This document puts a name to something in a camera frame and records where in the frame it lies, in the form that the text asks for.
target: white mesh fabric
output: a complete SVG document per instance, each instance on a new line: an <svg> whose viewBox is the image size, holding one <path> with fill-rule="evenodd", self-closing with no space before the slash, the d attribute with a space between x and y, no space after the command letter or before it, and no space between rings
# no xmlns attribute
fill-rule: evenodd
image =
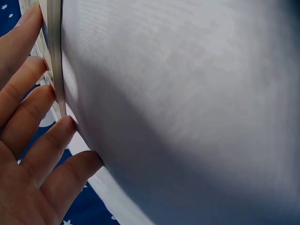
<svg viewBox="0 0 300 225"><path fill-rule="evenodd" d="M299 224L294 8L64 0L67 103L121 224Z"/></svg>

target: star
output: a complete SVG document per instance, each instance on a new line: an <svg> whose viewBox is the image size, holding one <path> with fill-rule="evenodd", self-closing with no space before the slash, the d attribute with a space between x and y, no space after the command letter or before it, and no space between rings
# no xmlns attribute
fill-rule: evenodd
<svg viewBox="0 0 300 225"><path fill-rule="evenodd" d="M71 220L68 220L67 222L63 220L63 223L64 223L63 225L73 225L71 224Z"/></svg>
<svg viewBox="0 0 300 225"><path fill-rule="evenodd" d="M84 189L84 188L87 188L87 187L88 187L88 186L84 185L83 189ZM83 189L82 189L81 191L83 191Z"/></svg>

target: blue fabric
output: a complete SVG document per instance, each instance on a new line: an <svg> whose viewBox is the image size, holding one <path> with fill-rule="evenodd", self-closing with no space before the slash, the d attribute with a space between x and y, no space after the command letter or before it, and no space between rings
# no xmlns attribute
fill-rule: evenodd
<svg viewBox="0 0 300 225"><path fill-rule="evenodd" d="M18 22L21 16L18 0L0 0L0 37L9 32ZM30 146L43 135L51 126L40 127L38 132L31 140L20 160L24 157ZM65 150L60 162L62 164L71 156L69 150ZM111 213L106 209L105 205L98 195L91 188L89 183L83 188L82 192L72 204L67 212L62 225L118 225Z"/></svg>

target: skin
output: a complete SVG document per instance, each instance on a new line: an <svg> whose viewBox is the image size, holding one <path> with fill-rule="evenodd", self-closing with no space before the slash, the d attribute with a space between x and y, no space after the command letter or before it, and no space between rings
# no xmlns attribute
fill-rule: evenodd
<svg viewBox="0 0 300 225"><path fill-rule="evenodd" d="M17 159L51 108L50 86L23 96L46 71L42 58L30 56L42 25L34 4L18 25L0 38L0 224L59 225L86 181L103 165L94 151L70 157L53 171L76 132L70 117L58 121Z"/></svg>

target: finger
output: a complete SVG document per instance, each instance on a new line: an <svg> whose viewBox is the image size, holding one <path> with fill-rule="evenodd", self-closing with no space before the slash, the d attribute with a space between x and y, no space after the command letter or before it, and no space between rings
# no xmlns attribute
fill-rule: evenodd
<svg viewBox="0 0 300 225"><path fill-rule="evenodd" d="M20 165L28 171L38 187L59 162L75 131L73 119L64 117L34 143L22 160Z"/></svg>
<svg viewBox="0 0 300 225"><path fill-rule="evenodd" d="M29 56L43 17L38 3L31 6L8 34L0 37L0 90Z"/></svg>
<svg viewBox="0 0 300 225"><path fill-rule="evenodd" d="M0 134L2 141L19 158L54 102L51 86L35 88L19 105Z"/></svg>
<svg viewBox="0 0 300 225"><path fill-rule="evenodd" d="M42 58L30 56L21 68L0 91L0 127L2 127L18 107L24 95L34 86L46 71Z"/></svg>
<svg viewBox="0 0 300 225"><path fill-rule="evenodd" d="M87 179L102 165L96 152L83 151L68 158L45 180L41 191L60 218L64 217Z"/></svg>

